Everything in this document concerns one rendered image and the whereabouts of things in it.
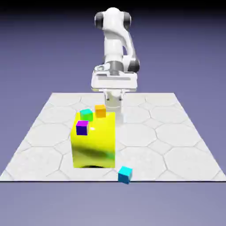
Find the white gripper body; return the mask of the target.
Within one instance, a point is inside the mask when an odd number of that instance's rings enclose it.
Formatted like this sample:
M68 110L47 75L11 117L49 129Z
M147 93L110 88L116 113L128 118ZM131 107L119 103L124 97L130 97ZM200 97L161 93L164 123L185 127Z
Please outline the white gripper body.
M119 71L119 75L111 75L109 71L93 71L91 89L93 91L124 90L136 91L137 74Z

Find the small orange cube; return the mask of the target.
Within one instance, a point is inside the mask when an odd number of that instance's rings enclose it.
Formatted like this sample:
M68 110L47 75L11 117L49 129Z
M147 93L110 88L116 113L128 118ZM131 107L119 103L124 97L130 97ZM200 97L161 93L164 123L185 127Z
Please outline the small orange cube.
M95 105L95 116L96 118L106 117L106 106L105 105Z

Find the small teal cube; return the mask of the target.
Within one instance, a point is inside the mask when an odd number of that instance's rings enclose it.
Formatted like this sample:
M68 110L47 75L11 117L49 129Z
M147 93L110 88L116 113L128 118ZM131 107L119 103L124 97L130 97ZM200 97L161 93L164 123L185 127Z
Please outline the small teal cube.
M82 121L92 122L93 121L93 112L92 112L92 110L91 109L80 110L80 119Z

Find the small purple cube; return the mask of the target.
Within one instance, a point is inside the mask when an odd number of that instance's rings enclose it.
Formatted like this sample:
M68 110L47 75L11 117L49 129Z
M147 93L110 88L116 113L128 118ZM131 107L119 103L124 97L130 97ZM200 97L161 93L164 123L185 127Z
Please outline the small purple cube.
M76 123L76 134L78 136L87 136L89 131L89 121L79 120Z

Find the small cyan cube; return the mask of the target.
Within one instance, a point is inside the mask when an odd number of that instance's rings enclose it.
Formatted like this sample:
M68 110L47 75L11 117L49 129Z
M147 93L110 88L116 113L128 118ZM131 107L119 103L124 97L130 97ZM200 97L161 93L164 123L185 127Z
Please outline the small cyan cube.
M132 168L122 166L118 172L118 182L129 184L132 178Z

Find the large yellow box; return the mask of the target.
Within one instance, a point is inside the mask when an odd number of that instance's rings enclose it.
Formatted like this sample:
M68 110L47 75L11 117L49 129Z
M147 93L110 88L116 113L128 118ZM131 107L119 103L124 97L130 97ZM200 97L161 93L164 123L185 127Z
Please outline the large yellow box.
M76 125L80 121L80 113L75 115L71 130L72 160L74 168L89 166L114 168L115 167L115 113L107 112L106 117L97 118L83 125L87 135L78 135Z

